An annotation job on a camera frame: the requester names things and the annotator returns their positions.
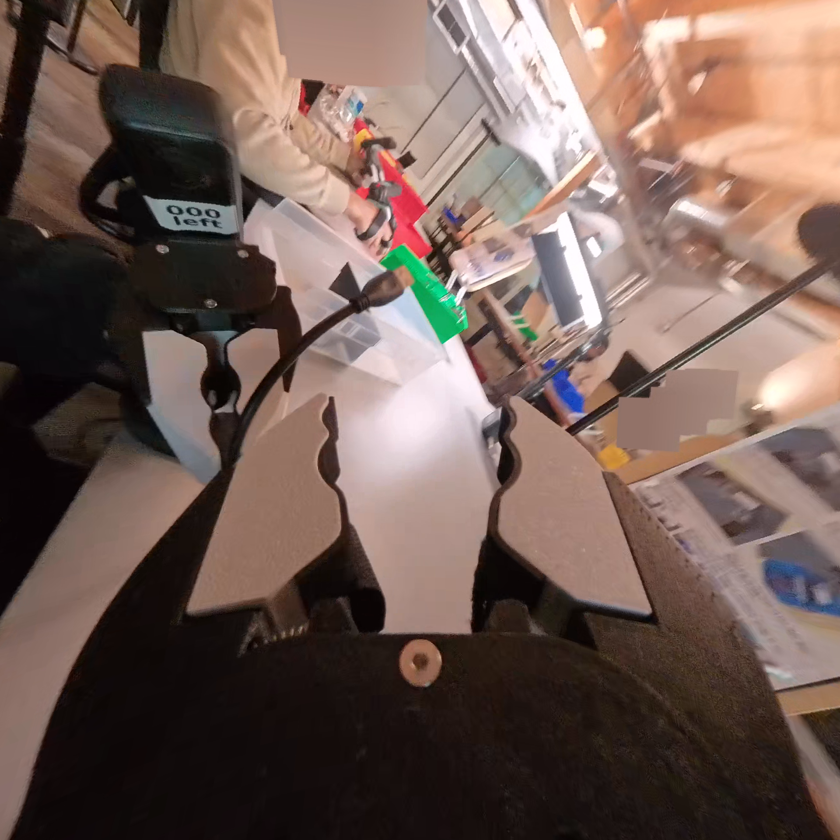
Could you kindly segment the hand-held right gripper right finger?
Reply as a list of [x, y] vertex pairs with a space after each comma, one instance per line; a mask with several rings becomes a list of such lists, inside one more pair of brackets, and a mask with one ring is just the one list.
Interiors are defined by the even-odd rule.
[[488, 535], [542, 584], [539, 604], [652, 618], [605, 473], [590, 452], [517, 396], [500, 411], [499, 444]]

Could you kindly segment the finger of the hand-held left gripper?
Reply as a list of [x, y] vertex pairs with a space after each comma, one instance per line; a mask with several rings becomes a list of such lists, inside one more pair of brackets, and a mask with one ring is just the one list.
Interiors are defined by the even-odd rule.
[[142, 341], [150, 416], [174, 457], [206, 484], [220, 467], [218, 448], [209, 430], [211, 408], [201, 388], [206, 349], [169, 330], [144, 332]]
[[[238, 377], [236, 409], [241, 413], [264, 375], [280, 360], [278, 333], [273, 329], [251, 329], [231, 339], [226, 351], [227, 362]], [[248, 432], [264, 434], [277, 425], [287, 413], [288, 402], [287, 387], [279, 380], [262, 402]]]

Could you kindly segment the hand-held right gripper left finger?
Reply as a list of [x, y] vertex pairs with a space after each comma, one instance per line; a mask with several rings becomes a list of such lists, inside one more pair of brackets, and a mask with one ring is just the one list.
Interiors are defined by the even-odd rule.
[[292, 584], [342, 531], [340, 498], [319, 457], [332, 406], [317, 394], [248, 444], [228, 485], [196, 582], [190, 616], [263, 608], [303, 618]]

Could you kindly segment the clear plastic bin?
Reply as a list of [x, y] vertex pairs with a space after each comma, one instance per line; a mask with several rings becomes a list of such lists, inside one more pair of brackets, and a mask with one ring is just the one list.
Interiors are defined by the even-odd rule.
[[[303, 332], [340, 310], [385, 270], [364, 248], [288, 200], [275, 207], [256, 204], [245, 236], [275, 262], [277, 283], [290, 288]], [[385, 307], [351, 316], [309, 353], [393, 385], [447, 360], [412, 287]]]

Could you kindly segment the person's left forearm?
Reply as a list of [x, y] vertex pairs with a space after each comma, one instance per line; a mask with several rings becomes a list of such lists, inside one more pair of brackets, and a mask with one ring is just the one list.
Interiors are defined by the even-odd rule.
[[96, 239], [48, 237], [2, 217], [1, 362], [15, 368], [4, 424], [31, 427], [89, 384], [131, 392], [109, 340], [126, 279], [123, 260]]

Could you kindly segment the blue plastic bin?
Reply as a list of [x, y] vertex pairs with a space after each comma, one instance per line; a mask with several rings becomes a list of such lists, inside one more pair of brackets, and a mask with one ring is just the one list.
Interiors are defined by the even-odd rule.
[[557, 371], [550, 381], [565, 408], [572, 414], [582, 415], [585, 410], [585, 396], [572, 382], [571, 373], [568, 370]]

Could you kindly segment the black table leg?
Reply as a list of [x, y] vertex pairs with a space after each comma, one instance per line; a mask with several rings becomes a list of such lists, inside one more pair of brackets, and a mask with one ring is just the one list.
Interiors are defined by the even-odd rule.
[[7, 74], [1, 119], [1, 215], [12, 205], [23, 168], [26, 131], [40, 68], [47, 49], [53, 2], [23, 1], [17, 21], [14, 51]]

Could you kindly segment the green plastic bin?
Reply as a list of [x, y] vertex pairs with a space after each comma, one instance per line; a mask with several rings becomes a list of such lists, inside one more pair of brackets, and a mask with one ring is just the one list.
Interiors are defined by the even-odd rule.
[[381, 259], [381, 265], [387, 270], [405, 268], [412, 276], [414, 297], [441, 343], [467, 330], [465, 307], [410, 248], [406, 245], [393, 248]]

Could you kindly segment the instruction sheet on stand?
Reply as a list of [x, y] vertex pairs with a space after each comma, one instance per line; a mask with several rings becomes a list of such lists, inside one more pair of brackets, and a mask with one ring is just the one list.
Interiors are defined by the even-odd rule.
[[631, 489], [728, 602], [782, 708], [838, 709], [838, 404]]

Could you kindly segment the red plastic bin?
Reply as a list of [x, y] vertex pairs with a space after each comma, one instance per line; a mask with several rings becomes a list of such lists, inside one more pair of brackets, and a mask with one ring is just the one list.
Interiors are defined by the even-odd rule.
[[374, 151], [378, 160], [375, 173], [381, 176], [378, 182], [391, 182], [400, 187], [400, 192], [389, 199], [395, 221], [392, 247], [405, 245], [417, 258], [428, 257], [432, 247], [418, 226], [427, 206], [397, 162], [394, 139], [373, 133], [365, 120], [356, 118], [353, 121], [353, 149], [363, 156]]

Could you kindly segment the bright light panel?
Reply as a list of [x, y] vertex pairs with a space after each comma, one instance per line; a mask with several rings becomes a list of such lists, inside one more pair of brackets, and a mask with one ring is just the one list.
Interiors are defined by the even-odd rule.
[[530, 243], [545, 297], [558, 324], [564, 329], [600, 329], [606, 318], [606, 303], [592, 278], [569, 212], [562, 211], [552, 224], [534, 233]]

